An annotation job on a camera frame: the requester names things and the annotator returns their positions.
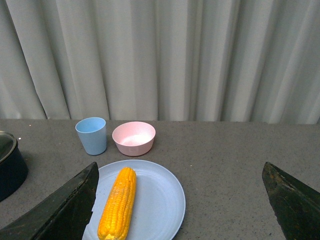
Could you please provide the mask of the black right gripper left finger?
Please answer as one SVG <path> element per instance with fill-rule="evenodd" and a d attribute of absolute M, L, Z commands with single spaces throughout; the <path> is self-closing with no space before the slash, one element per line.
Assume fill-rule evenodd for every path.
<path fill-rule="evenodd" d="M 93 214 L 99 170 L 91 163 L 0 230 L 2 240 L 80 240 Z"/>

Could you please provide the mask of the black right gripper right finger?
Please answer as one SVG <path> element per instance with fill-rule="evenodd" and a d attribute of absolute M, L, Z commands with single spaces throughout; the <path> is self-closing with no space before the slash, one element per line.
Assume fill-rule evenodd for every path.
<path fill-rule="evenodd" d="M 262 180 L 269 203 L 287 240 L 320 238 L 320 193 L 266 162 Z"/>

